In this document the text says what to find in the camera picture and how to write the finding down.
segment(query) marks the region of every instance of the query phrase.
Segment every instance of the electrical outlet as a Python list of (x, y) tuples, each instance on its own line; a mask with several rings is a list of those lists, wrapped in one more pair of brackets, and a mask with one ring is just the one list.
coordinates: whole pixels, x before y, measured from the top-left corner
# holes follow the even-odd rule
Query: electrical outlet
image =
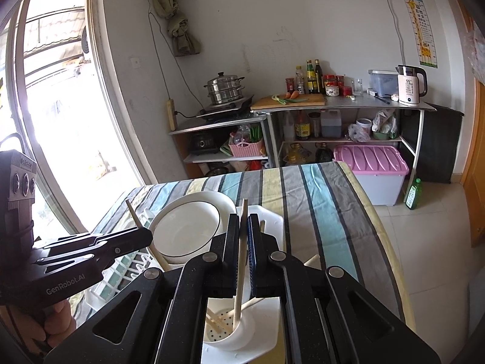
[(177, 116), (175, 115), (175, 104), (171, 98), (167, 101), (167, 114), (170, 131), (177, 130)]
[(132, 68), (133, 69), (136, 69), (136, 68), (141, 68), (141, 64), (140, 64), (140, 58), (139, 57), (132, 57), (130, 59), (130, 61), (132, 62)]

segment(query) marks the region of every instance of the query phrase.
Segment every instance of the stainless steel pot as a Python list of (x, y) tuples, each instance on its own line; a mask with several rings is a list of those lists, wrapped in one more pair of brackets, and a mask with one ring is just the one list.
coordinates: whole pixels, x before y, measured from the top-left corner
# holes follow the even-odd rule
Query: stainless steel pot
[(240, 81), (244, 76), (224, 75), (224, 72), (219, 72), (218, 75), (204, 86), (209, 92), (208, 97), (213, 105), (236, 101), (243, 97), (241, 90), (244, 87), (241, 86)]

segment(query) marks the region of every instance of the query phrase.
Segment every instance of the kettle handle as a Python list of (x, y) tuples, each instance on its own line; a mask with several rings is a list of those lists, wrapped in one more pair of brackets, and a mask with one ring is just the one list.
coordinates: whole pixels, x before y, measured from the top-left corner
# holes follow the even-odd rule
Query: kettle handle
[(424, 97), (428, 93), (428, 78), (426, 76), (426, 71), (421, 67), (416, 67), (416, 74), (423, 75), (424, 91), (420, 93), (420, 97)]

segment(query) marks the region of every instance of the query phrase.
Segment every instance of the electric kettle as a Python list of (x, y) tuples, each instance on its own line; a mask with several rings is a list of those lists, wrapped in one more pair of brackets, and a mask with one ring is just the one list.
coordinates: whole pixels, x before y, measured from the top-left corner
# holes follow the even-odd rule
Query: electric kettle
[[(399, 102), (411, 106), (418, 105), (420, 103), (420, 97), (424, 97), (428, 93), (426, 71), (420, 67), (410, 65), (398, 65), (396, 70), (399, 74), (397, 75)], [(423, 76), (424, 91), (422, 93), (420, 93), (418, 74)]]

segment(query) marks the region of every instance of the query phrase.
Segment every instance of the striped tablecloth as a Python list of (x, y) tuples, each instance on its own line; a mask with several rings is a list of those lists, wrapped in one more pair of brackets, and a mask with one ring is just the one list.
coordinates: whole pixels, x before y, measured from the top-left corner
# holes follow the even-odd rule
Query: striped tablecloth
[(130, 227), (128, 198), (139, 213), (202, 190), (228, 195), (240, 206), (262, 205), (283, 216), (286, 251), (306, 261), (319, 253), (322, 268), (339, 265), (408, 327), (415, 329), (401, 266), (386, 231), (344, 163), (307, 164), (136, 188), (123, 195), (94, 232)]

